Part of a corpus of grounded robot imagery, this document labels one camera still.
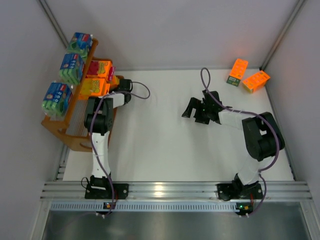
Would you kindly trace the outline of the pink scrubber sponge box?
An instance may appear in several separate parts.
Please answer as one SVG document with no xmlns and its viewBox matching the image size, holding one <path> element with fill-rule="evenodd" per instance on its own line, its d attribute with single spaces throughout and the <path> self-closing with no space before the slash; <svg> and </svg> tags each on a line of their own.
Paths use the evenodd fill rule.
<svg viewBox="0 0 320 240">
<path fill-rule="evenodd" d="M 115 67 L 109 60 L 92 60 L 90 62 L 86 78 L 105 79 L 110 82 L 114 76 Z"/>
</svg>

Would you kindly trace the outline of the orange box far right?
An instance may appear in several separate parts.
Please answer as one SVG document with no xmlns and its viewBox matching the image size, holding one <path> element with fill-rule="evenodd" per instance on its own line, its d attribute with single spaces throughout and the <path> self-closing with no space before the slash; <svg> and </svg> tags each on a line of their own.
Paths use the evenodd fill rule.
<svg viewBox="0 0 320 240">
<path fill-rule="evenodd" d="M 249 92 L 249 93 L 255 93 L 259 89 L 263 88 L 267 81 L 271 77 L 265 73 L 263 70 L 260 70 L 259 72 L 253 74 L 252 76 L 246 78 L 242 84 L 244 88 Z"/>
</svg>

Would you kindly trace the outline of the orange green box yellow sponge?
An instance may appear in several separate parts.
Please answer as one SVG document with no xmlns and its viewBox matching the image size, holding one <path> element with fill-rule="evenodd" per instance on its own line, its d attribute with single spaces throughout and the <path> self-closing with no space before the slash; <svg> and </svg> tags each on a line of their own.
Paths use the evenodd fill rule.
<svg viewBox="0 0 320 240">
<path fill-rule="evenodd" d="M 113 91 L 119 86 L 120 79 L 116 75 L 113 75 L 111 80 L 108 83 L 109 83 L 109 90 Z"/>
</svg>

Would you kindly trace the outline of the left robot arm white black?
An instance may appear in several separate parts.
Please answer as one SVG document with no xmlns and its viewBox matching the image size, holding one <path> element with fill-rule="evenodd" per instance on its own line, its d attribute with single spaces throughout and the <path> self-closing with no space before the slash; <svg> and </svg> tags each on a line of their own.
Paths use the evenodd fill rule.
<svg viewBox="0 0 320 240">
<path fill-rule="evenodd" d="M 115 197 L 109 164 L 109 136 L 114 124 L 114 109 L 131 100 L 133 84 L 130 79 L 120 79 L 119 86 L 106 96 L 90 96 L 84 115 L 92 147 L 92 173 L 87 181 L 86 199 L 111 199 Z"/>
</svg>

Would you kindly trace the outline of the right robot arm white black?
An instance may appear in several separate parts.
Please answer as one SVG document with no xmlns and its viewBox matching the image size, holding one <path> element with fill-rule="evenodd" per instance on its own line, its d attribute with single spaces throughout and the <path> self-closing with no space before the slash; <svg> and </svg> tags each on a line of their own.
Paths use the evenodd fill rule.
<svg viewBox="0 0 320 240">
<path fill-rule="evenodd" d="M 262 199 L 262 187 L 259 183 L 260 163 L 267 158 L 278 156 L 285 147 L 282 133 L 270 112 L 261 114 L 223 107 L 217 91 L 203 90 L 203 98 L 192 97 L 181 115 L 194 117 L 195 122 L 236 128 L 243 132 L 248 158 L 230 183 L 217 185 L 218 199 L 223 201 L 238 199 Z"/>
</svg>

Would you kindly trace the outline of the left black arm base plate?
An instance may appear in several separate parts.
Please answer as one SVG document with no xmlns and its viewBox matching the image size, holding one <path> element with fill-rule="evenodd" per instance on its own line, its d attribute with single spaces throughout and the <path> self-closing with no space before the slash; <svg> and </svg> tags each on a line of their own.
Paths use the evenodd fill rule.
<svg viewBox="0 0 320 240">
<path fill-rule="evenodd" d="M 84 198 L 89 200 L 111 200 L 112 198 L 125 200 L 129 194 L 129 185 L 126 183 L 116 183 L 113 185 L 113 192 L 109 184 L 106 186 L 87 185 Z"/>
</svg>

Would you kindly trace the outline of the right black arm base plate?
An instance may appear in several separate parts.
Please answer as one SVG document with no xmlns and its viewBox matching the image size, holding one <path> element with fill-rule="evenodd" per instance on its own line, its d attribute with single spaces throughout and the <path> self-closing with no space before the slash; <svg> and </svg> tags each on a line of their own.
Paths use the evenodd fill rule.
<svg viewBox="0 0 320 240">
<path fill-rule="evenodd" d="M 250 200 L 253 197 L 254 200 L 262 199 L 263 191 L 259 183 L 251 185 L 236 185 L 232 183 L 219 183 L 217 187 L 217 197 L 219 200 Z"/>
</svg>

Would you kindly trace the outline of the aluminium mounting rail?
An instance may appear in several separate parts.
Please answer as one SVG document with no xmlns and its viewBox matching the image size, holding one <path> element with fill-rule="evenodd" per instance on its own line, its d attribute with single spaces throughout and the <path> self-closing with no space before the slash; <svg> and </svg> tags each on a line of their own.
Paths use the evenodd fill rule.
<svg viewBox="0 0 320 240">
<path fill-rule="evenodd" d="M 129 182 L 128 190 L 118 191 L 128 200 L 217 200 L 219 183 L 207 182 Z M 77 181 L 49 181 L 44 184 L 41 200 L 82 200 L 85 184 Z M 308 184 L 303 181 L 267 181 L 260 192 L 266 191 L 269 202 L 299 202 L 313 199 Z"/>
</svg>

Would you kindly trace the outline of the blue green sponge pack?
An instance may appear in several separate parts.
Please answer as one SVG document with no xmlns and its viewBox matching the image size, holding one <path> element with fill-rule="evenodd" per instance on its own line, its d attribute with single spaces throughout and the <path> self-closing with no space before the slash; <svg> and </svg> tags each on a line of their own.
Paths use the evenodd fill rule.
<svg viewBox="0 0 320 240">
<path fill-rule="evenodd" d="M 52 82 L 44 96 L 41 107 L 49 117 L 64 117 L 73 93 L 68 84 Z"/>
<path fill-rule="evenodd" d="M 69 41 L 66 52 L 70 54 L 79 54 L 82 60 L 86 62 L 92 44 L 92 34 L 75 32 Z"/>
<path fill-rule="evenodd" d="M 84 65 L 84 61 L 78 53 L 66 53 L 58 72 L 62 82 L 79 85 L 83 77 Z"/>
</svg>

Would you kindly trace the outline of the orange box upright back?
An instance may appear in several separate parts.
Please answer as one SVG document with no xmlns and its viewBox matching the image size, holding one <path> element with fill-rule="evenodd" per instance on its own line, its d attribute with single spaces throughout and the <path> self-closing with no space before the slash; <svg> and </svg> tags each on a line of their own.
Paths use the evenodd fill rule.
<svg viewBox="0 0 320 240">
<path fill-rule="evenodd" d="M 247 60 L 237 58 L 226 80 L 227 84 L 238 87 L 245 75 L 249 62 Z"/>
</svg>

